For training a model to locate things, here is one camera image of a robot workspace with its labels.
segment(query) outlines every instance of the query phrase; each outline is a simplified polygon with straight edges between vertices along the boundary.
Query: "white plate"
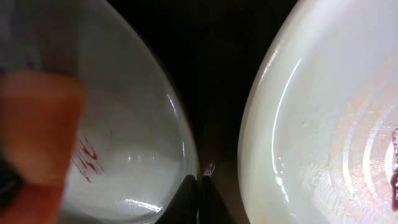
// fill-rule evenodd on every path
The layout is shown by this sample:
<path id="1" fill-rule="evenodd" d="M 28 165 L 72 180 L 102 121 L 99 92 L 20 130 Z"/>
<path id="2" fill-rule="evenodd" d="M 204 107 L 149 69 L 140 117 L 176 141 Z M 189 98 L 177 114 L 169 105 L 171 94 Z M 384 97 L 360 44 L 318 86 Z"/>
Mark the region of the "white plate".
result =
<path id="1" fill-rule="evenodd" d="M 14 42 L 21 50 L 15 63 L 23 66 L 29 57 L 40 69 L 72 55 L 70 64 L 86 83 L 59 222 L 154 223 L 184 177 L 198 173 L 193 138 L 165 73 L 105 0 L 11 2 L 12 31 L 26 34 Z M 43 52 L 54 60 L 40 57 Z"/>
<path id="2" fill-rule="evenodd" d="M 300 1 L 253 84 L 238 169 L 252 224 L 398 223 L 398 2 Z"/>

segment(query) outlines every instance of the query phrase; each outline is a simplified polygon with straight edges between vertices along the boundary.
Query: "white bowl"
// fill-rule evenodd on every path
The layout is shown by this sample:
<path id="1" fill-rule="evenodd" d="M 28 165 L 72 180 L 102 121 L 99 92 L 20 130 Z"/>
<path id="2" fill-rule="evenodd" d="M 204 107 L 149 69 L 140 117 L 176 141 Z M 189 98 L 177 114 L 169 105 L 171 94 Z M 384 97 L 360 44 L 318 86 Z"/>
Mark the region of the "white bowl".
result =
<path id="1" fill-rule="evenodd" d="M 300 1 L 253 84 L 239 137 L 252 224 L 398 223 L 398 2 Z"/>
<path id="2" fill-rule="evenodd" d="M 184 177 L 198 172 L 187 119 L 165 73 L 105 0 L 12 2 L 13 31 L 24 34 L 12 46 L 21 49 L 13 51 L 21 59 L 15 66 L 73 73 L 77 65 L 86 83 L 59 222 L 154 223 Z"/>

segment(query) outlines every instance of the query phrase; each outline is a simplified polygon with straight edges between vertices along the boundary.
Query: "orange object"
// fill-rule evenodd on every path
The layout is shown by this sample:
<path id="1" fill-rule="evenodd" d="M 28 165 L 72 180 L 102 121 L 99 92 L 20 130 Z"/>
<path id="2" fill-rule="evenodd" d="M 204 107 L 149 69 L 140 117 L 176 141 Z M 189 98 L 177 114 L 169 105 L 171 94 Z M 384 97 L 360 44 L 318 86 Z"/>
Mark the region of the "orange object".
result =
<path id="1" fill-rule="evenodd" d="M 1 78 L 4 155 L 25 184 L 0 223 L 56 220 L 84 99 L 75 78 L 25 70 Z"/>

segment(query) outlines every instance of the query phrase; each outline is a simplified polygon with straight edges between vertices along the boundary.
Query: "red stain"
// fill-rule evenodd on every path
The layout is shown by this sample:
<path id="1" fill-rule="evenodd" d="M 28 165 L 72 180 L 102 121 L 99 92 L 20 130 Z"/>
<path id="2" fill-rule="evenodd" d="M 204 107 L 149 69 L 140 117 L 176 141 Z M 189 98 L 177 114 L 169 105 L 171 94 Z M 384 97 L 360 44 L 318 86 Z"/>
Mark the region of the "red stain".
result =
<path id="1" fill-rule="evenodd" d="M 397 140 L 397 133 L 398 133 L 398 127 L 396 127 L 395 131 L 392 133 L 392 145 L 394 146 L 394 155 L 396 157 L 395 163 L 398 164 L 398 140 Z M 393 211 L 398 210 L 398 167 L 394 170 L 394 174 L 391 177 L 390 181 L 391 187 L 392 187 L 392 209 Z"/>
<path id="2" fill-rule="evenodd" d="M 79 148 L 77 149 L 77 156 L 78 156 L 78 162 L 80 161 L 80 164 L 84 167 L 84 169 L 92 169 L 95 171 L 96 174 L 101 175 L 100 169 L 105 172 L 105 170 L 102 168 L 102 166 L 98 162 L 98 156 L 97 153 L 95 152 L 93 146 L 89 142 L 86 136 L 84 136 L 84 139 L 90 147 L 90 151 L 87 149 L 87 147 L 83 144 L 81 140 L 79 140 Z M 79 165 L 76 163 L 75 159 L 72 159 L 73 163 L 77 166 L 79 169 L 80 173 L 83 175 L 83 177 L 86 178 L 86 180 L 91 183 L 90 179 L 88 178 L 86 172 L 79 168 Z"/>

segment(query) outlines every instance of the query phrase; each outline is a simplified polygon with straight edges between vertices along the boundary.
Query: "red smear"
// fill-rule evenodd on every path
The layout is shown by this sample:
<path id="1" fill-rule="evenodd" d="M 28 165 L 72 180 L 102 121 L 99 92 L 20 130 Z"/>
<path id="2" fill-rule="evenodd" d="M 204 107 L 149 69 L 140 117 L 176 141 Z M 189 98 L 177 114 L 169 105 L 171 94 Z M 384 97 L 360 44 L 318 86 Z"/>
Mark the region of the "red smear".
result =
<path id="1" fill-rule="evenodd" d="M 82 166 L 84 167 L 84 169 L 88 170 L 89 168 L 91 168 L 92 170 L 95 171 L 96 174 L 101 175 L 101 171 L 100 169 L 105 172 L 105 170 L 103 169 L 103 167 L 99 164 L 98 162 L 98 156 L 95 153 L 95 150 L 93 148 L 93 146 L 91 145 L 91 143 L 89 142 L 89 140 L 87 139 L 86 136 L 84 136 L 85 141 L 87 142 L 87 144 L 90 146 L 90 151 L 87 149 L 87 147 L 82 143 L 81 140 L 79 140 L 79 149 L 77 152 L 77 156 L 79 158 L 79 161 L 81 162 Z M 76 164 L 75 160 L 72 159 L 73 163 L 77 166 L 77 168 L 79 169 L 80 173 L 83 175 L 83 177 L 86 178 L 86 180 L 91 183 L 90 179 L 88 178 L 86 172 L 84 170 L 81 170 L 78 166 L 78 164 Z"/>
<path id="2" fill-rule="evenodd" d="M 398 133 L 398 127 L 396 127 L 395 131 L 392 133 L 392 145 L 394 146 L 394 154 L 396 157 L 396 164 L 398 164 L 398 140 L 397 140 L 397 133 Z M 394 174 L 391 177 L 390 181 L 391 187 L 392 187 L 392 209 L 393 211 L 398 210 L 398 198 L 397 198 L 397 193 L 398 193 L 398 167 L 394 170 Z"/>

